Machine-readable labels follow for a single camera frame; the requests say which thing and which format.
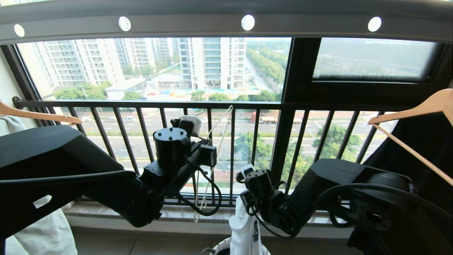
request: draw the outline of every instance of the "wall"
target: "wall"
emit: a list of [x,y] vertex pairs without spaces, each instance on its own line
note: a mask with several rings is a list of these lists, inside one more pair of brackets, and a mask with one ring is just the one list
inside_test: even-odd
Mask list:
[[[20,99],[24,99],[23,94],[19,90],[16,80],[14,79],[13,73],[11,72],[8,63],[6,62],[3,52],[0,50],[0,100],[8,106],[14,107],[11,99],[16,96]],[[22,122],[27,128],[35,128],[36,122],[29,118],[21,118]]]

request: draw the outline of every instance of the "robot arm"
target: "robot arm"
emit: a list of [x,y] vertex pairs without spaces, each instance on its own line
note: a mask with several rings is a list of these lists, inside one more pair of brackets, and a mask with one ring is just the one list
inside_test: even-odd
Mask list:
[[[158,219],[164,197],[180,197],[179,191],[200,165],[213,167],[217,162],[211,140],[190,140],[193,123],[177,119],[172,124],[153,134],[158,160],[145,166],[140,176],[125,171],[69,126],[0,137],[0,240],[81,195],[115,210],[136,227]],[[36,208],[33,202],[45,195],[52,196],[50,202]],[[212,215],[218,208],[202,214]]]
[[[365,254],[451,254],[452,247],[416,201],[412,181],[403,175],[361,164],[321,159],[288,196],[272,187],[270,172],[246,166],[236,179],[251,215],[295,237],[316,210],[328,211],[335,226],[356,228],[348,246]],[[341,201],[349,201],[344,207]],[[338,216],[347,223],[339,224]]]

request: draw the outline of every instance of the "railing bar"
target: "railing bar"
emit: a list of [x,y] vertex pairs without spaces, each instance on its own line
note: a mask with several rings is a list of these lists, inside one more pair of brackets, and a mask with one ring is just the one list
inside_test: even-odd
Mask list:
[[197,193],[197,180],[195,180],[195,172],[192,173],[193,194]]
[[305,129],[307,127],[308,116],[310,111],[304,111],[304,117],[302,118],[302,125],[300,126],[299,136],[296,142],[296,148],[294,150],[293,161],[291,162],[291,168],[289,169],[288,179],[286,180],[285,194],[288,194],[291,181],[293,179],[294,170],[296,169],[297,158],[299,156],[300,146],[302,145],[302,139],[304,138]]
[[[212,129],[212,115],[211,115],[211,109],[207,109],[207,130]],[[209,139],[212,139],[212,132],[209,134]]]
[[163,108],[159,108],[160,110],[160,117],[162,119],[162,127],[167,128],[167,118],[165,117],[165,111]]
[[[69,112],[70,112],[71,116],[78,118],[77,112],[74,109],[74,107],[68,107],[68,109],[69,109]],[[87,136],[87,134],[85,134],[85,130],[83,129],[82,124],[76,124],[76,125],[77,125],[77,129],[80,131],[80,133],[82,133],[83,135]]]
[[255,112],[255,130],[253,132],[253,148],[252,148],[252,165],[255,165],[255,154],[256,154],[256,140],[258,138],[258,123],[260,122],[260,110],[257,109]]
[[[384,114],[385,112],[384,111],[380,111],[378,113],[378,115],[382,115]],[[362,146],[362,149],[360,150],[360,153],[359,155],[357,156],[357,160],[356,160],[356,163],[361,163],[362,162],[362,159],[363,157],[365,156],[365,153],[368,149],[368,147],[370,146],[370,143],[371,141],[373,140],[373,137],[374,137],[374,134],[376,133],[376,128],[375,127],[371,127],[371,130],[370,132],[368,133],[368,136],[366,137],[365,139],[365,142],[363,143],[363,146]]]
[[351,122],[347,127],[346,134],[344,136],[343,142],[341,143],[340,149],[338,150],[337,158],[341,158],[343,156],[343,152],[346,149],[347,143],[349,142],[349,137],[351,137],[352,130],[356,125],[357,119],[359,117],[359,111],[355,111],[352,115]]
[[141,111],[141,108],[136,108],[136,110],[137,110],[137,116],[139,117],[140,126],[142,128],[143,138],[145,139],[146,150],[148,150],[149,160],[151,162],[153,162],[154,161],[153,149],[151,148],[151,144],[149,142],[149,136],[148,136],[148,131],[146,130],[146,124],[145,124],[145,119],[143,118],[143,112]]
[[330,128],[330,123],[332,122],[333,114],[335,111],[329,111],[329,115],[327,116],[326,124],[324,125],[323,134],[321,135],[321,139],[319,140],[319,146],[316,150],[316,154],[313,159],[313,163],[318,161],[319,157],[321,156],[321,151],[323,150],[324,143],[326,142],[327,133]]
[[132,152],[132,147],[129,143],[129,138],[127,137],[126,129],[124,128],[123,120],[121,119],[120,111],[118,108],[113,108],[113,112],[115,113],[116,120],[118,122],[118,126],[120,127],[121,135],[123,136],[124,145],[126,145],[127,153],[129,154],[130,161],[132,163],[132,167],[136,174],[140,174],[139,169],[137,167],[137,162],[135,161],[134,153]]
[[[53,107],[47,107],[47,109],[49,110],[50,114],[56,114],[55,109]],[[54,122],[56,125],[61,125],[61,122],[59,122],[59,121],[54,121]]]
[[109,139],[107,138],[106,131],[102,125],[101,119],[99,118],[99,114],[95,107],[90,107],[91,113],[93,114],[93,118],[96,121],[97,128],[99,129],[99,133],[101,133],[102,140],[106,146],[107,151],[109,152],[110,157],[116,160],[115,154],[113,153],[112,147],[110,146]]
[[336,111],[402,111],[407,108],[415,107],[413,103],[406,104],[358,104],[358,103],[281,103],[281,102],[150,102],[150,101],[114,101],[114,100],[52,100],[52,101],[33,101],[19,100],[16,102],[21,107],[103,107],[103,108],[211,108],[228,109],[231,105],[235,109],[270,109],[270,110],[332,110]]
[[233,162],[234,162],[234,126],[236,120],[236,109],[231,110],[231,149],[230,149],[230,205],[233,204]]

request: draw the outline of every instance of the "clothes hanger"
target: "clothes hanger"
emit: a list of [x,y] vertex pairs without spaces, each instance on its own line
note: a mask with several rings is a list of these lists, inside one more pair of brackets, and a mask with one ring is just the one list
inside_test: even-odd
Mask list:
[[418,105],[412,109],[401,111],[401,112],[396,112],[396,113],[383,114],[383,115],[374,117],[374,118],[370,119],[370,121],[368,121],[368,124],[372,124],[375,128],[381,130],[386,136],[388,136],[390,139],[395,141],[395,143],[399,144],[401,147],[403,147],[410,154],[412,154],[414,157],[416,157],[418,160],[420,160],[423,164],[425,164],[427,167],[429,167],[431,170],[433,170],[435,173],[437,173],[446,182],[448,182],[450,185],[453,186],[453,179],[450,176],[448,176],[446,173],[444,173],[442,170],[440,170],[437,166],[435,166],[429,160],[424,158],[422,155],[420,155],[414,149],[409,147],[407,144],[402,142],[400,139],[398,139],[397,137],[395,137],[394,135],[389,133],[387,130],[385,130],[384,128],[382,128],[381,126],[376,124],[376,123],[381,123],[381,122],[395,120],[395,119],[401,119],[401,118],[407,118],[407,117],[413,117],[413,116],[419,116],[419,115],[437,113],[437,112],[443,112],[444,115],[447,117],[447,119],[450,121],[450,124],[453,126],[453,88],[446,88],[446,89],[443,89],[443,90],[440,90],[440,91],[434,93],[428,99],[423,101],[423,103],[421,103],[420,105]]
[[439,90],[423,101],[423,103],[412,109],[374,117],[368,121],[368,124],[437,112],[443,112],[453,126],[453,88]]
[[11,115],[17,117],[24,117],[24,118],[34,118],[34,119],[42,119],[42,120],[53,120],[53,121],[61,121],[61,122],[69,122],[70,126],[74,124],[82,124],[83,121],[80,119],[73,117],[73,116],[64,116],[64,115],[56,115],[56,114],[49,114],[49,113],[35,113],[35,112],[28,112],[19,109],[12,108],[5,103],[0,101],[0,115]]

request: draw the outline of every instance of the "road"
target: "road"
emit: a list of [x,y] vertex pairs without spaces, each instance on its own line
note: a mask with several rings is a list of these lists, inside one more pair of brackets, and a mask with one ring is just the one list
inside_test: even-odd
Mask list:
[[252,65],[248,58],[246,58],[246,67],[250,70],[250,74],[255,78],[255,86],[259,90],[267,90],[272,93],[274,92],[271,89],[271,87],[267,84],[267,82],[261,77],[261,75],[258,74],[258,71],[254,67],[254,65]]

